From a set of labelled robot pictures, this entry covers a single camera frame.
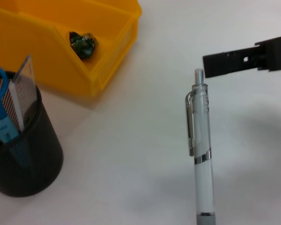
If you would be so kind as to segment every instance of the blue scissors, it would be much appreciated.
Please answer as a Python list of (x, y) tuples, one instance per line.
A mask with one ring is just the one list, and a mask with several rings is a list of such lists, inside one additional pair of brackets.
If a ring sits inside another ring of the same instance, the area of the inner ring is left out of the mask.
[(2, 140), (3, 143), (7, 143), (10, 140), (17, 137), (19, 133), (15, 128), (14, 124), (12, 123), (10, 117), (6, 113), (2, 104), (2, 98), (8, 89), (9, 79), (5, 71), (1, 68), (0, 68), (0, 75), (3, 79), (3, 84), (0, 89), (0, 139)]

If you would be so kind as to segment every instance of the white desk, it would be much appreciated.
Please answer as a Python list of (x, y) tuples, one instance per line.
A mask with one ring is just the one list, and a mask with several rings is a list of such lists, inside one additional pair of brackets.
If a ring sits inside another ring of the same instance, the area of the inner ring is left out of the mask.
[[(40, 194), (0, 194), (0, 225), (195, 225), (184, 98), (201, 57), (281, 36), (281, 0), (140, 0), (139, 39), (100, 102), (47, 91), (63, 146)], [(206, 80), (218, 225), (281, 225), (281, 72)]]

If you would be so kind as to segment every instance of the black plastic part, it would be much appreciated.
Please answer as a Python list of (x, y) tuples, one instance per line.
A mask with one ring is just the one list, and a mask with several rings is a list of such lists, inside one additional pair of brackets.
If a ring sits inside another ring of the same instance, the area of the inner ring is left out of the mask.
[(203, 56), (206, 78), (258, 68), (281, 70), (281, 37), (258, 42), (257, 47)]
[[(7, 75), (11, 79), (15, 73)], [(21, 163), (15, 153), (22, 157)], [(56, 179), (62, 164), (63, 151), (37, 88), (37, 113), (29, 127), (11, 142), (0, 143), (0, 192), (34, 195)]]

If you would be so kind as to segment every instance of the black clamp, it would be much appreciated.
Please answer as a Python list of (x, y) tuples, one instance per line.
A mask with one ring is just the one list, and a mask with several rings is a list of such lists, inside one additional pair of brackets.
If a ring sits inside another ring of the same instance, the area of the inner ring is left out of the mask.
[(281, 70), (281, 37), (258, 42), (253, 48), (203, 56), (205, 77), (225, 75), (237, 71)]

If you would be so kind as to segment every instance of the pencil clip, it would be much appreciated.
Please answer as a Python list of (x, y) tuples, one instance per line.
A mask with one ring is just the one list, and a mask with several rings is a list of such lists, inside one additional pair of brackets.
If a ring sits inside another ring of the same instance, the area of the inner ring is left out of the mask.
[(192, 119), (192, 91), (185, 97), (186, 121), (187, 121), (187, 135), (188, 135), (188, 150), (189, 155), (194, 156), (193, 147), (193, 119)]

